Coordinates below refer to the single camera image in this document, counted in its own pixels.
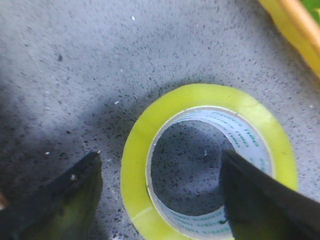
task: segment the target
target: white speck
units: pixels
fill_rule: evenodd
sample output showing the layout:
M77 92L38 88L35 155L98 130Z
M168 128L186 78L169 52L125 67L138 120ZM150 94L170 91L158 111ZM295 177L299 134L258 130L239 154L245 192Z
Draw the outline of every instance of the white speck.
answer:
M75 174L71 174L70 180L77 181L77 176Z

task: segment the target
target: black object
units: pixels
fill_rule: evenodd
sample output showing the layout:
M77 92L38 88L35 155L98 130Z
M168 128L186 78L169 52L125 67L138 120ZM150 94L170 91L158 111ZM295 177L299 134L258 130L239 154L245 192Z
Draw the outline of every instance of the black object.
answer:
M236 240L320 240L320 204L234 151L222 153L220 187Z
M101 160L90 152L28 198L0 211L0 240L85 240L102 191Z

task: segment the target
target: yellow tape roll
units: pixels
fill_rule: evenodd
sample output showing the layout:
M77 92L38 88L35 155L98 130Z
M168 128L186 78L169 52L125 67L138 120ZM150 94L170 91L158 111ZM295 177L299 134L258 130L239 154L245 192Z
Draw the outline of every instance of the yellow tape roll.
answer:
M291 189L297 189L295 158L276 118L250 95L232 87L191 84L177 88L150 105L137 120L124 147L121 193L136 229L146 240L230 240L224 209L187 216L166 207L151 179L154 147L169 126L182 121L213 125L236 152Z

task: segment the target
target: floor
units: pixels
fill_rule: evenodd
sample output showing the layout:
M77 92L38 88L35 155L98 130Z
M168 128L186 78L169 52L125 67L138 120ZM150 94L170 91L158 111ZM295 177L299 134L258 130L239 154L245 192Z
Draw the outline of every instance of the floor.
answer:
M213 83L277 117L299 191L320 201L317 81L258 1L2 0L0 188L17 201L101 150L104 187L88 239L142 240L120 194L126 138L159 96Z

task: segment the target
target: yellow object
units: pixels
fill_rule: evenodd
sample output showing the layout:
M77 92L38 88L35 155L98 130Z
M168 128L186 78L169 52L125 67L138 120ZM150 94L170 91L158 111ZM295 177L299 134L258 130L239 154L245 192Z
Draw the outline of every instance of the yellow object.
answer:
M136 229L146 240L231 240L223 207L202 216L167 208L153 192L154 147L169 126L202 121L221 130L235 151L287 187L297 189L295 158L276 118L250 95L232 87L190 84L151 104L134 124L124 147L121 193Z
M299 0L259 0L275 25L320 77L320 27Z

